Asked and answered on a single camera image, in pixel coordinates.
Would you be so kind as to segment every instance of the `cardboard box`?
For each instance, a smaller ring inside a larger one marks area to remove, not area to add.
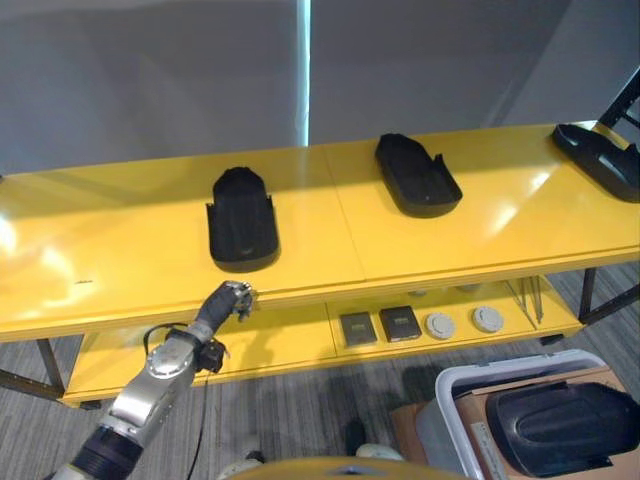
[[[427,403],[414,403],[391,412],[391,422],[398,441],[398,451],[411,463],[429,465],[416,431],[416,415]]]
[[[456,399],[455,404],[464,424],[469,440],[482,468],[486,480],[525,480],[527,475],[515,470],[502,456],[499,448],[491,437],[487,423],[486,403],[490,393],[526,385],[566,381],[567,383],[597,382],[624,392],[624,387],[608,367],[590,368],[547,377],[537,377],[530,380],[505,383],[492,387],[478,388],[465,393]],[[640,479],[640,449],[610,457],[613,466],[597,468],[584,472],[559,475],[562,480],[639,480]]]

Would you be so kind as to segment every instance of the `white round disc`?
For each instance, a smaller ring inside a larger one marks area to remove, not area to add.
[[[451,338],[456,331],[456,325],[449,315],[444,313],[431,313],[427,315],[425,322],[431,335],[441,340]]]
[[[473,322],[480,330],[496,333],[504,326],[504,318],[495,308],[478,307],[473,312]]]

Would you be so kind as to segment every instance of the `lower shelf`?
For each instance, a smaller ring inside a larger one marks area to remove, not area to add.
[[[278,311],[256,311],[244,323],[230,319],[217,338],[231,357],[209,383],[255,378],[304,369],[359,363],[371,360],[431,353],[470,346],[493,344],[562,333],[570,335],[582,328],[571,310],[544,277],[540,277],[544,316],[535,320],[531,295],[527,295],[528,318],[504,282],[487,283],[471,292],[444,288],[422,297],[409,294],[374,299],[318,304]],[[403,342],[387,342],[378,311],[410,305],[419,320],[422,335]],[[497,333],[484,333],[472,322],[473,310],[481,305],[497,309],[505,319]],[[370,312],[378,341],[371,345],[347,347],[340,315]],[[450,315],[456,332],[448,340],[431,337],[425,328],[427,314]],[[144,365],[142,336],[149,326],[115,329],[85,336],[62,401],[77,405],[82,401],[114,397]],[[152,345],[166,331],[151,338]],[[196,376],[194,385],[203,385],[207,374]]]

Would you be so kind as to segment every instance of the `black object in bin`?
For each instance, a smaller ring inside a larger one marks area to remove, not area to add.
[[[399,133],[380,137],[376,159],[398,208],[416,217],[436,217],[452,210],[462,191],[442,155],[431,159],[424,147]]]
[[[640,153],[635,144],[623,150],[598,132],[567,124],[556,125],[552,138],[609,193],[626,202],[640,202]]]
[[[610,466],[640,442],[640,406],[600,383],[534,385],[489,395],[487,420],[519,472],[552,477]]]
[[[209,249],[228,272],[249,272],[271,264],[280,253],[271,197],[259,175],[247,167],[226,170],[207,204]]]

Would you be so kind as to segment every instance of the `table leg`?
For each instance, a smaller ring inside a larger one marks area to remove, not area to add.
[[[38,382],[31,378],[18,375],[17,373],[7,372],[6,370],[0,369],[0,387],[32,395],[34,397],[56,401],[64,395],[65,391],[64,382],[62,381],[62,376],[58,369],[58,363],[56,362],[49,340],[37,340],[37,344],[51,384],[49,385],[47,383]]]
[[[640,299],[640,284],[636,284],[626,292],[591,310],[591,297],[593,295],[595,279],[596,269],[587,268],[584,271],[582,300],[580,301],[580,313],[578,314],[578,320],[584,325],[591,325]]]
[[[64,388],[59,389],[46,383],[36,382],[6,370],[0,370],[0,387],[46,400],[58,400],[64,394]]]
[[[38,343],[38,349],[40,350],[40,355],[42,356],[42,361],[44,362],[44,368],[47,369],[47,375],[49,376],[51,385],[64,392],[64,382],[62,381],[62,377],[60,376],[60,370],[58,369],[58,362],[56,362],[56,357],[53,355],[51,342],[47,338],[36,340],[36,342]]]

